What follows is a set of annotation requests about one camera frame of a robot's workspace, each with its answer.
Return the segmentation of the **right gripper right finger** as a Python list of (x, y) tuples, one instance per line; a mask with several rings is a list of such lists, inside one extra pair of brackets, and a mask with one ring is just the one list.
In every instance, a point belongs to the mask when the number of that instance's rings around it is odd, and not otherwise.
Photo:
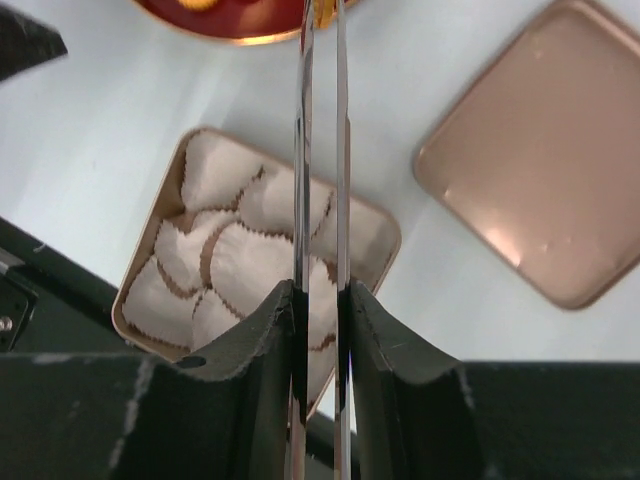
[(635, 479), (634, 363), (461, 361), (351, 286), (365, 479)]

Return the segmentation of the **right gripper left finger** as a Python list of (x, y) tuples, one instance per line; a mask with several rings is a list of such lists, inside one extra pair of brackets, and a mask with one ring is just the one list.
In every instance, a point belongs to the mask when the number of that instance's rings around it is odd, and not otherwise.
[(1, 359), (5, 479), (280, 479), (292, 293), (185, 359), (142, 353)]

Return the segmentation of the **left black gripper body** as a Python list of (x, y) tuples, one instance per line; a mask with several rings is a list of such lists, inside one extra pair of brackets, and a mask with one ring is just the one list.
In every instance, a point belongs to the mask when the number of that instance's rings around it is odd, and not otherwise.
[(68, 49), (61, 34), (16, 9), (1, 10), (1, 81), (64, 57)]

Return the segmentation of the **round red plate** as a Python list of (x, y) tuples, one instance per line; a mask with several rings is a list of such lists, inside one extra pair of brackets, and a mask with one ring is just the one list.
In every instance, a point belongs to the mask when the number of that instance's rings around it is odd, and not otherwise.
[(220, 0), (211, 9), (196, 12), (178, 1), (135, 3), (155, 20), (184, 34), (218, 42), (255, 46), (297, 37), (303, 21), (303, 1)]

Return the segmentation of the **gold tin lid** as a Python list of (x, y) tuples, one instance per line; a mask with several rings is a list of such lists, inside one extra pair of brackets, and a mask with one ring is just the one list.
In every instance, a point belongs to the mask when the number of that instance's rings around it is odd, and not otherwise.
[(557, 306), (639, 261), (639, 35), (554, 1), (474, 80), (414, 162), (420, 186)]

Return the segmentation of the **metal tongs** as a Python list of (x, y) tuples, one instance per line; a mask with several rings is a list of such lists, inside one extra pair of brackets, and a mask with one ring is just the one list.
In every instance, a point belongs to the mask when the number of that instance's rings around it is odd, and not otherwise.
[[(333, 187), (312, 182), (310, 177), (313, 106), (314, 33), (336, 23), (336, 161)], [(289, 459), (285, 476), (305, 476), (308, 385), (308, 326), (310, 315), (310, 261), (313, 230), (321, 215), (336, 218), (336, 314), (334, 466), (337, 479), (352, 473), (350, 426), (351, 348), (351, 258), (350, 258), (350, 173), (351, 131), (349, 119), (348, 59), (345, 4), (342, 1), (306, 1), (302, 8), (299, 40), (297, 109), (294, 130), (294, 229), (293, 229), (293, 347), (291, 400), (289, 411)]]

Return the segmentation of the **orange round cookie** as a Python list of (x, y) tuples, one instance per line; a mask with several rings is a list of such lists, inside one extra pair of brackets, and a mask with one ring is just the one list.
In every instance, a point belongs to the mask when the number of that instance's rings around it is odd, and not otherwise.
[(178, 0), (178, 3), (190, 11), (204, 11), (213, 8), (218, 0)]

